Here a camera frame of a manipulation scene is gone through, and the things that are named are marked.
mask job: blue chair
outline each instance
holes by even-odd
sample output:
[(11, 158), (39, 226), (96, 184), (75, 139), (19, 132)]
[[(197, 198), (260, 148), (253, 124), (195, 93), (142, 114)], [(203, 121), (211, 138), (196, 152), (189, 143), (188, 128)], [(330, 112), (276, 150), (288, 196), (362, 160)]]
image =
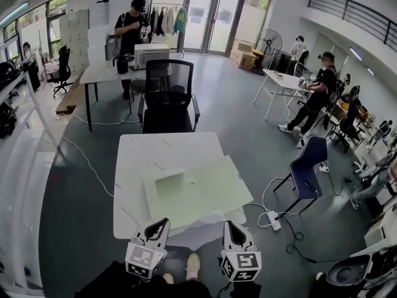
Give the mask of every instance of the blue chair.
[[(301, 156), (291, 162), (290, 174), (273, 190), (275, 192), (292, 176), (295, 185), (293, 190), (296, 192), (298, 199), (285, 211), (286, 213), (301, 200), (313, 199), (299, 212), (301, 214), (323, 195), (313, 168), (318, 163), (326, 161), (327, 157), (327, 141), (320, 137), (310, 137)], [(276, 220), (281, 219), (284, 215), (285, 213), (277, 217)]]

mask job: light green board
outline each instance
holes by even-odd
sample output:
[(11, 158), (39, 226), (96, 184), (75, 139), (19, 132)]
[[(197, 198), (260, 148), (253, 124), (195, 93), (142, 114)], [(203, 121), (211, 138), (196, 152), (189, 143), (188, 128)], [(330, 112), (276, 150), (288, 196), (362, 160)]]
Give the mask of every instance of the light green board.
[(151, 218), (167, 217), (171, 228), (192, 224), (213, 212), (224, 215), (252, 201), (229, 156), (198, 169), (147, 178), (144, 185)]

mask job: black t-shirt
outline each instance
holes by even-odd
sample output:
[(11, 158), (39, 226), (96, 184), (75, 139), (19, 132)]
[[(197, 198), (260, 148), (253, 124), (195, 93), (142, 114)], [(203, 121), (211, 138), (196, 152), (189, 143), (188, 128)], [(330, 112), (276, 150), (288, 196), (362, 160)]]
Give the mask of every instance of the black t-shirt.
[[(146, 13), (139, 13), (136, 17), (133, 17), (129, 12), (124, 13), (124, 27), (139, 22), (139, 28), (129, 30), (128, 32), (122, 35), (122, 54), (131, 53), (134, 54), (135, 44), (140, 44), (141, 40), (139, 38), (139, 34), (143, 26), (147, 27), (149, 25), (148, 15)], [(115, 29), (119, 27), (123, 27), (123, 14), (118, 17), (117, 23), (115, 25)]]
[(311, 94), (307, 102), (309, 111), (318, 112), (327, 105), (329, 94), (336, 91), (336, 79), (336, 69), (332, 65), (316, 80), (327, 86), (328, 93), (327, 90), (324, 90), (323, 92), (314, 92)]

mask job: glass door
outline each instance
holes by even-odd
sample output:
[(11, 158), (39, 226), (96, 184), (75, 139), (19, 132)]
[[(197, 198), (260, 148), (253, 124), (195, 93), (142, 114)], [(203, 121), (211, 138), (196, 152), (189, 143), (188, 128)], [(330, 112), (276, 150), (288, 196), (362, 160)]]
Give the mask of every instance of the glass door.
[(226, 55), (240, 0), (190, 0), (184, 50)]

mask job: shoe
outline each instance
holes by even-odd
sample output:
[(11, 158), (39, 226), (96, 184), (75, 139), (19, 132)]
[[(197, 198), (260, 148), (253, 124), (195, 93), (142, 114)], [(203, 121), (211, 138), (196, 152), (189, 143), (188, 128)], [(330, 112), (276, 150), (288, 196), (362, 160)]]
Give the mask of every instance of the shoe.
[(198, 254), (190, 254), (189, 258), (187, 259), (187, 266), (186, 266), (186, 280), (192, 278), (199, 278), (199, 270), (200, 270), (200, 257)]
[(300, 127), (295, 126), (293, 129), (294, 129), (294, 131), (296, 131), (296, 132), (298, 133), (298, 135), (299, 135), (301, 138), (303, 138), (303, 136), (304, 136), (305, 134), (302, 132), (302, 130), (301, 130)]
[(163, 278), (166, 280), (167, 284), (174, 284), (174, 278), (171, 274), (164, 274)]
[(350, 201), (352, 203), (353, 209), (357, 210), (359, 207), (357, 204), (354, 203), (353, 198), (350, 198)]
[(291, 132), (292, 132), (291, 130), (288, 130), (287, 124), (279, 125), (278, 127), (279, 127), (279, 129), (280, 129), (282, 132), (287, 132), (287, 133), (291, 133)]
[(128, 93), (129, 91), (124, 91), (123, 92), (123, 98), (124, 98), (124, 100), (128, 100), (128, 98), (129, 98), (129, 93)]

